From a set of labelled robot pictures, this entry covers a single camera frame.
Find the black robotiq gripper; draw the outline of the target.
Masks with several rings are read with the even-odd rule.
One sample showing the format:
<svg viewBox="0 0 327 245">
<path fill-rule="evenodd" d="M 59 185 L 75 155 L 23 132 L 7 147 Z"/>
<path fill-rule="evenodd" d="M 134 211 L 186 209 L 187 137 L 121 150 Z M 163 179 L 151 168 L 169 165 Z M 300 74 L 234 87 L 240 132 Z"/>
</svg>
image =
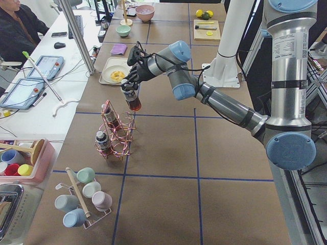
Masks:
<svg viewBox="0 0 327 245">
<path fill-rule="evenodd" d="M 143 62 L 134 61 L 133 66 L 127 74 L 122 79 L 122 86 L 125 85 L 125 91 L 135 91 L 138 90 L 139 83 L 142 81 L 148 81 L 156 75 L 150 71 L 150 65 L 153 65 L 152 60 L 144 60 Z"/>
</svg>

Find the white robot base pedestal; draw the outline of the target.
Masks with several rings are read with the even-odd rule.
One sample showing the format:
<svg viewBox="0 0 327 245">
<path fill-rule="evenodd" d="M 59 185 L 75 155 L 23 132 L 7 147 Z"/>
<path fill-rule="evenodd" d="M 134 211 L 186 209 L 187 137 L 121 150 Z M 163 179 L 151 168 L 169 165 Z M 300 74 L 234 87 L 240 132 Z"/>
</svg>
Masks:
<svg viewBox="0 0 327 245">
<path fill-rule="evenodd" d="M 230 1 L 216 58 L 203 73 L 214 87 L 239 88 L 236 56 L 254 1 Z"/>
</svg>

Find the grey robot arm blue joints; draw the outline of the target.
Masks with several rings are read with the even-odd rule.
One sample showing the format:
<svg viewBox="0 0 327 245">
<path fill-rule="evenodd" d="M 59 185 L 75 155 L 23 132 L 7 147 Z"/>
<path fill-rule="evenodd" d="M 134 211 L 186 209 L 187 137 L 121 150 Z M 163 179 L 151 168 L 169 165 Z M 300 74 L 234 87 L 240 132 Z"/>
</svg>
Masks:
<svg viewBox="0 0 327 245">
<path fill-rule="evenodd" d="M 263 116 L 182 71 L 191 57 L 177 41 L 152 55 L 150 71 L 166 73 L 176 99 L 196 97 L 247 129 L 265 147 L 271 163 L 299 170 L 316 157 L 311 123 L 305 117 L 309 29 L 317 18 L 317 1 L 264 1 L 263 25 L 272 36 L 271 114 Z"/>
</svg>

